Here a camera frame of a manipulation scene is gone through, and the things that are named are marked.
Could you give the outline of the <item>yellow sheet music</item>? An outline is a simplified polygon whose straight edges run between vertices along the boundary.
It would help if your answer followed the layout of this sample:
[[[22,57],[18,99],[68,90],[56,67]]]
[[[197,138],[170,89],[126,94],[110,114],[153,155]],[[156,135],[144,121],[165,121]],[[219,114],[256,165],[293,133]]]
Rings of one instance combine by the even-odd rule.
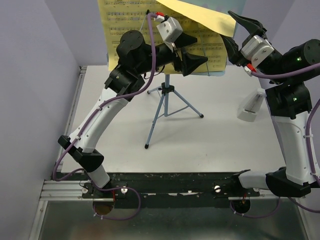
[[[204,25],[160,4],[156,0],[99,0],[98,8],[107,45],[108,69],[118,64],[116,52],[121,36],[130,30],[141,32],[145,43],[164,44],[169,53],[181,56],[178,45],[173,42],[176,28],[151,18],[153,39],[150,39],[148,13],[163,14],[176,19],[183,32],[197,39],[185,49],[189,54],[205,56],[206,63],[199,66],[194,74],[213,76],[226,68],[227,52],[221,36]]]

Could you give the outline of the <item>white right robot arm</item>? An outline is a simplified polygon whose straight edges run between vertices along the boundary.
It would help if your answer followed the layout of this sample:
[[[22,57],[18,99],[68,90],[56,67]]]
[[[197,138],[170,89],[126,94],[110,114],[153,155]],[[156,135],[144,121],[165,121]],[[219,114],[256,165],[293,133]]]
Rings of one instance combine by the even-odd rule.
[[[233,11],[230,16],[248,31],[238,46],[233,38],[222,40],[229,61],[249,75],[268,79],[266,102],[281,137],[285,166],[259,173],[244,170],[235,175],[230,191],[241,196],[248,189],[269,190],[278,197],[300,198],[320,186],[320,167],[313,153],[311,120],[317,107],[312,105],[305,82],[320,74],[320,41],[310,39],[280,53],[268,41],[266,29],[258,20]]]

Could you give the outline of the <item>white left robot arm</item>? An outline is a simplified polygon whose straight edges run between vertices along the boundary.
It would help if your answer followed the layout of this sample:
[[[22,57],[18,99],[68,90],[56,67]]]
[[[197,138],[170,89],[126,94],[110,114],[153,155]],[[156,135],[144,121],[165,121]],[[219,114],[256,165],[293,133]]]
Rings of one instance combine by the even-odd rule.
[[[145,82],[143,75],[150,72],[152,80],[159,68],[173,64],[175,71],[188,76],[208,60],[187,52],[186,47],[198,41],[194,36],[178,32],[166,34],[162,39],[163,43],[155,45],[151,35],[147,44],[141,32],[125,32],[116,47],[118,63],[94,107],[74,132],[58,139],[64,149],[62,155],[69,154],[81,166],[94,183],[93,191],[101,198],[110,194],[111,185],[103,167],[104,156],[96,150],[96,145],[114,117],[149,87],[151,81]]]

